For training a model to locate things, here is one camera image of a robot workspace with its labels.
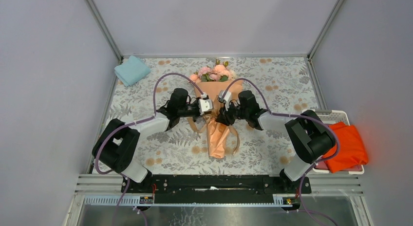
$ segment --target flower bouquet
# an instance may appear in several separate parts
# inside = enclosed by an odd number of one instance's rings
[[[213,68],[210,68],[209,66],[202,67],[189,77],[213,102],[214,109],[211,114],[204,116],[206,124],[202,129],[198,130],[192,119],[189,118],[188,121],[191,128],[196,132],[203,132],[205,129],[207,130],[209,155],[215,158],[224,158],[225,150],[227,149],[226,138],[229,136],[229,133],[237,136],[238,140],[233,153],[238,151],[240,145],[238,133],[232,126],[226,126],[215,121],[221,107],[221,103],[218,101],[218,94],[220,91],[224,91],[237,77],[233,70],[228,69],[228,65],[228,61],[221,64],[217,59]],[[235,82],[229,89],[232,95],[231,100],[238,99],[238,94],[242,90],[242,81]],[[200,96],[200,93],[196,89],[195,94],[197,97]]]

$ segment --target table surface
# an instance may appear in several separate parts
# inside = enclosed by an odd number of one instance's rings
[[[261,89],[270,109],[281,113],[301,113],[303,109],[318,108],[316,96],[303,57],[225,58],[229,68],[238,77],[245,77]],[[187,76],[204,66],[213,66],[215,58],[147,58],[143,61],[151,73],[138,83],[125,87],[120,81],[115,87],[105,125],[113,118],[124,122],[147,118],[153,114],[152,93],[156,81],[166,73]],[[185,79],[168,76],[156,89],[156,107],[166,103],[175,88],[188,90],[193,87]],[[247,83],[244,90],[251,90],[257,102],[264,106],[259,94]],[[197,121],[198,127],[204,124]],[[186,119],[172,130],[140,139],[134,158],[154,174],[279,174],[295,155],[287,134],[258,131],[245,121],[236,121],[239,133],[239,152],[231,154],[236,138],[227,140],[228,152],[223,159],[208,156],[207,134],[198,134],[189,127]],[[101,170],[108,167],[99,162]]]

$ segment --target laundry basket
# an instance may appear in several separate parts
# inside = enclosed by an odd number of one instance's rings
[[[336,124],[341,121],[346,125],[350,125],[346,112],[336,111],[336,110],[313,110],[313,111],[317,114],[317,116],[319,116],[319,118],[324,124],[331,125],[331,124]],[[328,167],[324,162],[318,163],[317,166],[313,168],[313,171],[316,173],[331,173],[328,170]],[[361,175],[363,173],[364,173],[363,165],[356,165],[350,169],[338,171],[335,174]]]

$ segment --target orange fabric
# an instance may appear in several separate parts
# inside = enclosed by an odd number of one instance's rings
[[[339,122],[330,125],[330,128],[336,133],[340,142],[340,152],[338,155],[325,161],[332,173],[351,168],[357,164],[365,165],[369,162],[363,141],[354,125],[347,126],[343,122]],[[337,146],[334,146],[323,158],[333,155],[336,149]]]
[[[218,94],[220,91],[224,91],[228,87],[228,85],[230,85],[231,82],[233,82],[233,80],[224,82],[209,81],[197,83],[199,88],[201,88],[201,90],[204,93],[206,93],[213,102],[213,112],[210,115],[206,115],[205,117],[209,117],[210,119],[209,121],[206,121],[208,135],[208,150],[210,156],[219,159],[224,158],[226,138],[230,133],[230,129],[226,125],[223,125],[215,121],[215,118],[219,113],[219,109],[221,108],[221,103],[218,102]],[[242,83],[243,81],[237,81],[231,86],[231,88],[229,88],[229,92],[231,92],[231,100],[238,99],[238,94],[243,90]],[[197,97],[200,96],[200,93],[197,89],[195,89],[195,95]]]

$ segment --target white plastic basket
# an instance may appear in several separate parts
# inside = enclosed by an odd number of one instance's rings
[[[350,125],[350,122],[347,117],[347,113],[343,111],[336,111],[336,110],[313,110],[317,116],[321,119],[324,124],[336,124],[338,122],[343,122],[346,125]],[[313,171],[316,173],[331,173],[329,170],[317,169],[316,167],[313,168]],[[361,175],[364,173],[364,166],[363,165],[356,165],[351,170],[343,170],[336,172],[335,174],[356,174]]]

